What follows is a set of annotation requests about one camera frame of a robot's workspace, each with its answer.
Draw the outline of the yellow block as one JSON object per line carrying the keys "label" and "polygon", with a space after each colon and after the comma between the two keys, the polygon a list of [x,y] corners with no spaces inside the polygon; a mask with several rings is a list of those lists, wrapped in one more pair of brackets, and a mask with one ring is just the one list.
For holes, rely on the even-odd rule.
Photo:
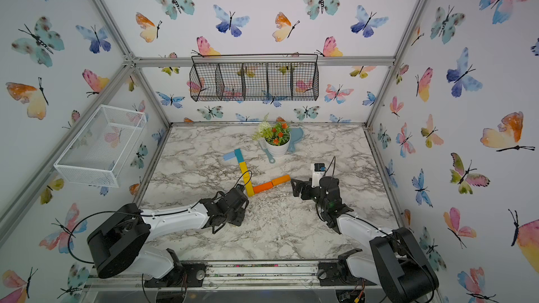
{"label": "yellow block", "polygon": [[241,177],[242,178],[248,178],[251,176],[251,171],[247,168],[247,165],[246,163],[243,161],[243,162],[240,162],[239,163],[239,167],[240,167],[240,170],[241,170]]}
{"label": "yellow block", "polygon": [[251,182],[251,177],[245,177],[244,178],[244,186],[245,186],[245,190],[246,190],[246,193],[247,193],[248,197],[252,197],[252,196],[255,195],[254,188],[253,188],[253,185],[252,185],[252,182]]}

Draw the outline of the red orange block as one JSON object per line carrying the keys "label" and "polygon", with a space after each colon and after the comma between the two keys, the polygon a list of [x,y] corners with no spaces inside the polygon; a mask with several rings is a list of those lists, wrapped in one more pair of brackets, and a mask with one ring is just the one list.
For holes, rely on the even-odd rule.
{"label": "red orange block", "polygon": [[264,184],[261,184],[261,185],[257,185],[253,188],[253,192],[254,194],[259,194],[261,192],[264,192],[264,191],[267,191],[269,189],[272,189],[274,187],[273,183],[272,182],[266,182]]}

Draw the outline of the light blue block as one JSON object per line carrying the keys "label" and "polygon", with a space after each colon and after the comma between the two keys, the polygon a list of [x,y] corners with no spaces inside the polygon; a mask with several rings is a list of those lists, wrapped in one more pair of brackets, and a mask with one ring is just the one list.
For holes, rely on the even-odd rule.
{"label": "light blue block", "polygon": [[235,159],[235,158],[236,158],[236,155],[235,155],[234,151],[223,155],[223,160],[224,161],[229,161],[229,160],[232,160],[232,159]]}

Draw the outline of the teal block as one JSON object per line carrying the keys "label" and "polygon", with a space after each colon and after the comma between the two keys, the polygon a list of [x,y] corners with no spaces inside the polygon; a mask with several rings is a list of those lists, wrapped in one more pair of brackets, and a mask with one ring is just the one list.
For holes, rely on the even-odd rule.
{"label": "teal block", "polygon": [[235,157],[236,157],[236,159],[237,159],[238,164],[242,164],[242,163],[245,162],[245,161],[244,161],[243,154],[242,154],[242,152],[241,152],[240,149],[234,150],[234,155],[235,155]]}

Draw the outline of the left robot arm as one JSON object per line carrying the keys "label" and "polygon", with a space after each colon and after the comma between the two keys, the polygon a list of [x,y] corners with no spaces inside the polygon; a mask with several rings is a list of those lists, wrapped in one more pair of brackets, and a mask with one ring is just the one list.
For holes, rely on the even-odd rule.
{"label": "left robot arm", "polygon": [[109,279],[125,272],[150,277],[153,288],[178,286],[188,277],[176,253],[147,245],[147,241],[181,231],[209,229],[213,234],[226,224],[244,221],[248,196],[244,185],[192,205],[169,210],[122,206],[87,238],[97,275]]}

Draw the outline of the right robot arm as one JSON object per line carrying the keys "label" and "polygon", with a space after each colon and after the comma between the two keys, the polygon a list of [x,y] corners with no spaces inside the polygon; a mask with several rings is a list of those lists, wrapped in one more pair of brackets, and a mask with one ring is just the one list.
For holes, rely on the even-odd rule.
{"label": "right robot arm", "polygon": [[388,229],[363,219],[341,198],[339,180],[324,176],[313,181],[291,180],[293,196],[315,203],[319,219],[338,234],[366,247],[341,255],[341,276],[378,284],[391,302],[434,299],[438,277],[407,228]]}

